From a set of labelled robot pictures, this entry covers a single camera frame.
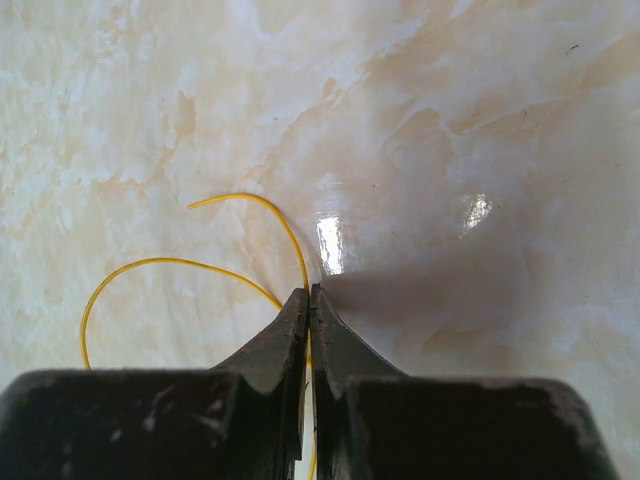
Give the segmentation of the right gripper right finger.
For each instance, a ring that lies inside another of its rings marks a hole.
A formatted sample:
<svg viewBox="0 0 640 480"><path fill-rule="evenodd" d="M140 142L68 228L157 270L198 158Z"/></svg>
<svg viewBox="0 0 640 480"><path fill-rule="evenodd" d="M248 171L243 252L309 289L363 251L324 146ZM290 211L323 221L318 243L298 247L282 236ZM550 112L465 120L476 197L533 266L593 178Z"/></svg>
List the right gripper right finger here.
<svg viewBox="0 0 640 480"><path fill-rule="evenodd" d="M319 284L309 307L319 479L350 479L353 457L348 386L361 377L404 377L347 326Z"/></svg>

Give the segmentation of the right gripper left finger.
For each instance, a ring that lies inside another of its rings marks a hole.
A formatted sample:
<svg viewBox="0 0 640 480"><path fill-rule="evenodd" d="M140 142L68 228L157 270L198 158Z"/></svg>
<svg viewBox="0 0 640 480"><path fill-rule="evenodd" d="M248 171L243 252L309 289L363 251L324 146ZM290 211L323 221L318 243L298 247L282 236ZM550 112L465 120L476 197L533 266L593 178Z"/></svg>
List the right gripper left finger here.
<svg viewBox="0 0 640 480"><path fill-rule="evenodd" d="M275 319L214 371L232 374L220 446L225 479L291 479L302 458L308 293L292 291Z"/></svg>

